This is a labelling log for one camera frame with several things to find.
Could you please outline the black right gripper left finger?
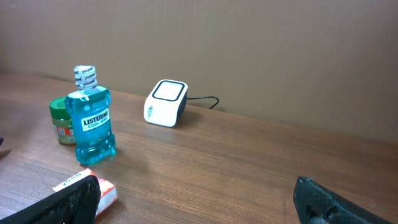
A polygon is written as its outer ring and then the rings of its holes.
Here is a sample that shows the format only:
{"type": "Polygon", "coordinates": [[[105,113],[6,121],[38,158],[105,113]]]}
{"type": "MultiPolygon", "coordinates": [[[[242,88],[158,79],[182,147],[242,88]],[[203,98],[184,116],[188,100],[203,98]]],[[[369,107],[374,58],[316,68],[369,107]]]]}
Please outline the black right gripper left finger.
{"type": "Polygon", "coordinates": [[[100,198],[98,178],[89,175],[1,219],[1,224],[93,224],[100,198]]]}

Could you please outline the red white small box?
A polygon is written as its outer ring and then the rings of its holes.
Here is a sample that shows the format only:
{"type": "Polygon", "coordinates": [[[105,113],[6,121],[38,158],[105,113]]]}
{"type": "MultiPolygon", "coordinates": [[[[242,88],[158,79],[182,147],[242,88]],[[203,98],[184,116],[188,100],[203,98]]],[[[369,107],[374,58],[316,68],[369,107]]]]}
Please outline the red white small box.
{"type": "Polygon", "coordinates": [[[96,210],[96,216],[98,216],[100,213],[106,210],[114,201],[118,199],[118,193],[116,190],[116,186],[114,184],[105,179],[100,179],[91,169],[86,168],[85,170],[71,176],[70,178],[58,184],[57,186],[53,187],[52,189],[53,191],[58,192],[64,189],[65,187],[68,187],[69,185],[74,184],[75,182],[78,182],[79,180],[89,175],[93,175],[98,179],[99,188],[101,191],[101,197],[99,200],[98,208],[96,210]]]}

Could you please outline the green lid jar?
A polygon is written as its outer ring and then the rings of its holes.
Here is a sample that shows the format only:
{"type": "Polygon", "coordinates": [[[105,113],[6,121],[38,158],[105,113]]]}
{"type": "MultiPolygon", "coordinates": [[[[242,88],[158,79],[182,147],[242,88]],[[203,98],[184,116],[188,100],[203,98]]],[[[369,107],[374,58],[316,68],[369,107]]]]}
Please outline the green lid jar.
{"type": "Polygon", "coordinates": [[[56,98],[49,104],[53,128],[60,144],[76,144],[72,119],[66,111],[66,97],[56,98]]]}

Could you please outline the blue mouthwash bottle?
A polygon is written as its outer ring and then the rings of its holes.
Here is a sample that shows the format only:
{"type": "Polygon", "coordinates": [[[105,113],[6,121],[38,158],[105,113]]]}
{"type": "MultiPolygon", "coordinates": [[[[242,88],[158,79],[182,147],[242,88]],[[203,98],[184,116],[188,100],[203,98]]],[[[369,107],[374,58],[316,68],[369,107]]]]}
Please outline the blue mouthwash bottle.
{"type": "Polygon", "coordinates": [[[116,155],[116,138],[111,129],[111,94],[98,85],[93,65],[73,69],[77,90],[65,98],[66,112],[72,119],[76,159],[92,166],[116,155]]]}

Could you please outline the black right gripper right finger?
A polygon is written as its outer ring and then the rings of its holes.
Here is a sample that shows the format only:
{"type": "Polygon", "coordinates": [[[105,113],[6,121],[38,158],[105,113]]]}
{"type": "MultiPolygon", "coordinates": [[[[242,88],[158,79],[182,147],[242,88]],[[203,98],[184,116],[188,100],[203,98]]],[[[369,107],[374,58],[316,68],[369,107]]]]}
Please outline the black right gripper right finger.
{"type": "Polygon", "coordinates": [[[293,201],[300,223],[390,224],[305,176],[297,179],[293,201]]]}

